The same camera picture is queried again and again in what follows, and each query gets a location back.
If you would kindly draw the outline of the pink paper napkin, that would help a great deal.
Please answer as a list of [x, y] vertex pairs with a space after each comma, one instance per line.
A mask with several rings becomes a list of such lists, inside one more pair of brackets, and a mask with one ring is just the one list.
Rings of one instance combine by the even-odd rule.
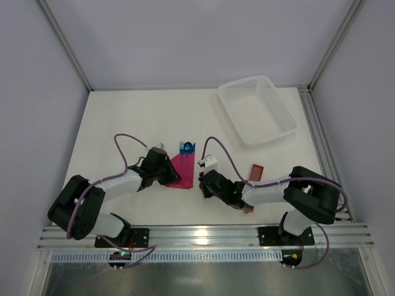
[[175, 189], [192, 189], [194, 185], [195, 153], [178, 154], [171, 159], [171, 163], [181, 179], [168, 184]]

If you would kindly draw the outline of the blue metallic fork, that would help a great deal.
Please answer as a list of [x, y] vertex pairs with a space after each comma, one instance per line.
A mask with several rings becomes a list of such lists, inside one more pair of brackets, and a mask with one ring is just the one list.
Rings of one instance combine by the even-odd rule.
[[180, 142], [180, 161], [183, 160], [183, 156], [185, 154], [185, 143], [183, 141]]

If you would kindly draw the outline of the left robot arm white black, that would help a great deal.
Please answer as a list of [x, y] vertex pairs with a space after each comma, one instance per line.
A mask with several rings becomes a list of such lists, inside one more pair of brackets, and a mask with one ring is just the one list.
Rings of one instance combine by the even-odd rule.
[[125, 246], [133, 236], [130, 223], [115, 213], [102, 213], [103, 203], [142, 191], [154, 182], [166, 186], [179, 180], [166, 151], [153, 147], [140, 165], [128, 166], [120, 174], [97, 181], [72, 176], [50, 206], [48, 218], [76, 241], [94, 234], [109, 245]]

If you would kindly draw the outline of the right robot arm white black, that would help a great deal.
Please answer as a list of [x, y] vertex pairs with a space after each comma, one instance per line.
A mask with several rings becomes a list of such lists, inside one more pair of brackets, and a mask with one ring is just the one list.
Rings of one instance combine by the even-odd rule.
[[263, 182], [231, 181], [216, 170], [199, 175], [205, 198], [216, 197], [236, 210], [269, 203], [288, 203], [293, 209], [281, 217], [277, 235], [286, 245], [299, 242], [302, 233], [315, 223], [333, 224], [340, 185], [303, 167], [296, 166], [285, 179]]

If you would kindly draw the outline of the brown utensil tray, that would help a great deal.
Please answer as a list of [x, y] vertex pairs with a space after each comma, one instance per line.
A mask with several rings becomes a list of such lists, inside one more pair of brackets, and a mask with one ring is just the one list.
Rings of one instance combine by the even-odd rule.
[[[257, 164], [253, 164], [250, 172], [249, 172], [249, 177], [248, 177], [248, 181], [252, 181], [252, 182], [259, 182], [262, 180], [262, 175], [264, 172], [264, 167], [257, 165]], [[249, 214], [252, 213], [254, 211], [254, 207], [252, 206], [245, 206], [243, 207], [243, 212], [245, 214]]]

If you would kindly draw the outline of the white plastic basket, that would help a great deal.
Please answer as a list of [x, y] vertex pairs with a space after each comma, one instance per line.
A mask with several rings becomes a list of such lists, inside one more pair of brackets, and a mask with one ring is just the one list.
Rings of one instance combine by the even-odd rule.
[[218, 98], [241, 140], [248, 146], [289, 136], [299, 122], [272, 81], [250, 76], [218, 87]]

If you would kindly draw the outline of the left controller board black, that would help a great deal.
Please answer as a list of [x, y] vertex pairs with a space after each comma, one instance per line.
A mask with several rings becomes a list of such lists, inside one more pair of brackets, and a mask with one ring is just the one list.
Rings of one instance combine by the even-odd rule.
[[131, 264], [131, 253], [124, 251], [114, 252], [109, 255], [108, 264], [113, 269], [113, 271], [123, 271]]

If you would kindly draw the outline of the controller board black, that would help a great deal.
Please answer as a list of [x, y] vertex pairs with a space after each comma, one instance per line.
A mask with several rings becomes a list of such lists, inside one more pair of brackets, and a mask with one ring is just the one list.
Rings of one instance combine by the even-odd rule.
[[295, 269], [301, 263], [301, 261], [302, 261], [302, 253], [296, 253], [296, 252], [283, 253], [280, 264], [284, 268], [288, 267], [291, 269]]
[[131, 253], [124, 251], [114, 252], [109, 255], [108, 264], [113, 269], [113, 271], [123, 271], [131, 264]]

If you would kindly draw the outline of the right controller board black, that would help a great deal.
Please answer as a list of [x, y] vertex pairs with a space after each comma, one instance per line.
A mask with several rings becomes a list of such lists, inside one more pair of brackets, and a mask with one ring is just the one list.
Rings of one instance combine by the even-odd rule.
[[280, 264], [284, 268], [288, 267], [291, 269], [295, 269], [301, 263], [301, 261], [302, 261], [302, 253], [296, 253], [296, 252], [283, 253]]

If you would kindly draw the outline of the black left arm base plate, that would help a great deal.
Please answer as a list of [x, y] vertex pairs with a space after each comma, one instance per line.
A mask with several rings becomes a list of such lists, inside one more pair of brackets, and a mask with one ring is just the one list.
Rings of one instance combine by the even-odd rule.
[[123, 249], [147, 248], [149, 243], [149, 228], [125, 228], [117, 237], [107, 239]]

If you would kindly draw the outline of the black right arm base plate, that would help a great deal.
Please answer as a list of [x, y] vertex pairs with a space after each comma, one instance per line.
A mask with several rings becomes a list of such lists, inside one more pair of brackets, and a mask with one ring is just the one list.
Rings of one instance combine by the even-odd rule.
[[315, 245], [311, 227], [305, 229], [300, 236], [279, 234], [278, 229], [278, 226], [263, 226], [257, 228], [259, 245], [261, 247]]

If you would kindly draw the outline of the right side aluminium rail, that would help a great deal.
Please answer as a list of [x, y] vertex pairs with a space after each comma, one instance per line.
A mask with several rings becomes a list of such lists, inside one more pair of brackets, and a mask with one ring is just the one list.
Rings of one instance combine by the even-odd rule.
[[337, 182], [343, 188], [343, 191], [346, 191], [345, 187], [342, 185], [339, 171], [336, 167], [335, 159], [330, 149], [330, 143], [326, 136], [314, 97], [307, 88], [301, 87], [297, 90], [312, 136], [322, 175]]

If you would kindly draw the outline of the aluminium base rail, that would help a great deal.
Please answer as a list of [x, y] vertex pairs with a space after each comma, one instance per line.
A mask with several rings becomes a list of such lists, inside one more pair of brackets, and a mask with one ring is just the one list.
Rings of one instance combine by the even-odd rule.
[[312, 226], [307, 237], [294, 245], [283, 245], [279, 239], [268, 239], [263, 228], [268, 224], [147, 226], [148, 245], [160, 249], [290, 249], [374, 247], [365, 223], [336, 222]]

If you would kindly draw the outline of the left aluminium frame post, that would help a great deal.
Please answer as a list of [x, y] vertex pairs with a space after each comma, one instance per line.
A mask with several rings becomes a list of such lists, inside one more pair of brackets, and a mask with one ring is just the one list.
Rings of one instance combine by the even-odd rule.
[[94, 88], [92, 87], [91, 83], [89, 82], [88, 77], [83, 71], [83, 68], [81, 64], [79, 63], [72, 47], [70, 46], [69, 41], [67, 40], [67, 37], [64, 35], [64, 32], [62, 31], [59, 22], [57, 21], [54, 13], [52, 12], [49, 4], [45, 0], [37, 0], [36, 1], [39, 9], [41, 10], [44, 18], [48, 22], [51, 30], [55, 34], [63, 52], [67, 56], [69, 62], [71, 63], [74, 71], [76, 72], [77, 76], [79, 77], [81, 83], [84, 85], [86, 90], [88, 92], [94, 91]]

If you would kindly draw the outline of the aluminium frame post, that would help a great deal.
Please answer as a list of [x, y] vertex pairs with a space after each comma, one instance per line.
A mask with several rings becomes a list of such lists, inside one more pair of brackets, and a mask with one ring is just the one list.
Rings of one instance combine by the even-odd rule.
[[44, 18], [48, 22], [51, 30], [55, 34], [63, 52], [67, 56], [69, 62], [71, 63], [74, 71], [76, 72], [77, 76], [79, 77], [81, 83], [84, 85], [86, 90], [88, 92], [94, 91], [94, 88], [92, 87], [91, 83], [89, 82], [88, 77], [83, 71], [83, 68], [81, 64], [79, 63], [72, 47], [70, 46], [69, 41], [67, 40], [67, 37], [64, 35], [64, 32], [62, 31], [59, 22], [57, 21], [54, 13], [52, 12], [49, 4], [45, 0], [37, 0], [36, 1], [39, 9], [41, 10]]
[[326, 68], [329, 66], [331, 60], [342, 45], [343, 40], [347, 36], [349, 30], [351, 29], [351, 26], [355, 22], [365, 3], [365, 0], [353, 0], [350, 7], [347, 9], [345, 16], [339, 24], [335, 35], [331, 39], [327, 50], [325, 51], [316, 71], [313, 74], [310, 83], [308, 84], [308, 90], [310, 93], [314, 90], [320, 78], [324, 74]]

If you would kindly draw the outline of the right aluminium frame post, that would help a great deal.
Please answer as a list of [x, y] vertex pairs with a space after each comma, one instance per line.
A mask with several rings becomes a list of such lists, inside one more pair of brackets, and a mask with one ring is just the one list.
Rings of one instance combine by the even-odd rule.
[[342, 45], [343, 40], [347, 36], [349, 30], [351, 29], [351, 26], [355, 22], [365, 3], [365, 0], [353, 0], [350, 7], [347, 9], [345, 16], [339, 24], [335, 35], [331, 39], [327, 50], [325, 51], [316, 71], [313, 74], [310, 83], [308, 84], [308, 90], [310, 93], [314, 90], [320, 78], [324, 74], [326, 68], [329, 66], [331, 60]]

